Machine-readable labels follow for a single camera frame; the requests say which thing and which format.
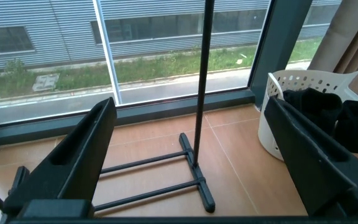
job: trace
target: tile floor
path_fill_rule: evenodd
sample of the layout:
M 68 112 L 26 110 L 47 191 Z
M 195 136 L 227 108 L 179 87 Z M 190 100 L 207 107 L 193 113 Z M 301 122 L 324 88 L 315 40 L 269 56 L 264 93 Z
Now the tile floor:
M 285 164 L 260 145 L 259 112 L 240 106 L 208 112 L 201 135 L 200 166 L 216 202 L 213 215 L 306 215 Z M 103 167 L 181 150 L 179 134 L 194 139 L 195 115 L 118 127 Z M 6 198 L 16 169 L 30 170 L 63 137 L 0 147 L 0 197 Z M 94 205 L 191 180 L 187 161 L 174 158 L 101 176 Z M 195 188 L 98 212 L 97 216 L 203 216 Z

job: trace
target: white vertical pole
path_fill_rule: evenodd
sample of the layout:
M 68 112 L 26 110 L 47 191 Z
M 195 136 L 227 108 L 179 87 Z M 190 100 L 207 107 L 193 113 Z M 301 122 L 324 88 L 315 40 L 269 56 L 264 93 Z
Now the white vertical pole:
M 93 7 L 94 7 L 94 12 L 96 14 L 96 19 L 98 20 L 99 32 L 102 39 L 104 56 L 106 57 L 107 67 L 109 69 L 111 85 L 114 92 L 114 99 L 116 105 L 120 105 L 122 104 L 121 94 L 119 92 L 116 69 L 114 68 L 114 60 L 112 59 L 109 37 L 107 35 L 106 25 L 104 23 L 103 11 L 100 4 L 100 0 L 93 0 Z

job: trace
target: building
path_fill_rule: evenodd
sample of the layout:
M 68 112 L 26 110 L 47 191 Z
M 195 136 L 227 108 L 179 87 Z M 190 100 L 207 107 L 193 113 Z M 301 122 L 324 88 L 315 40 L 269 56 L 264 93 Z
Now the building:
M 300 38 L 323 36 L 341 0 L 314 0 Z M 101 0 L 115 57 L 186 50 L 201 43 L 203 0 Z M 258 42 L 269 0 L 216 0 L 212 47 Z M 103 61 L 92 0 L 0 1 L 0 69 Z

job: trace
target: grass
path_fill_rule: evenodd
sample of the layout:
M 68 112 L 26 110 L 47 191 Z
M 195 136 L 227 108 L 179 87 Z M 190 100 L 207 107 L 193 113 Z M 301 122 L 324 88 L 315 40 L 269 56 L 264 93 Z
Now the grass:
M 298 41 L 295 44 L 290 62 L 311 60 L 321 38 Z M 212 50 L 209 54 L 208 70 L 224 70 L 250 67 L 254 61 L 256 46 L 237 47 L 233 49 Z M 191 53 L 172 53 L 170 57 L 159 56 L 146 60 L 137 58 L 131 62 L 116 62 L 117 79 L 119 83 L 150 80 L 154 78 L 171 77 L 198 73 L 200 69 L 199 50 Z M 6 72 L 10 75 L 0 75 L 0 98 L 36 94 L 32 85 L 38 75 L 59 73 L 56 88 L 52 91 L 75 90 L 92 86 L 111 85 L 106 65 L 82 67 L 75 69 L 59 69 L 56 72 L 30 72 L 25 70 L 20 60 L 7 63 Z

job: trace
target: laundry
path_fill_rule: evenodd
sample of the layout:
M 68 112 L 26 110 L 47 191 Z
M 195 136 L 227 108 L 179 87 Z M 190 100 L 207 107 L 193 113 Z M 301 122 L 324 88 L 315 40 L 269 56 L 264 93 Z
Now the laundry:
M 358 153 L 358 101 L 342 103 L 339 96 L 312 88 L 286 90 L 283 96 L 286 102 L 347 150 Z

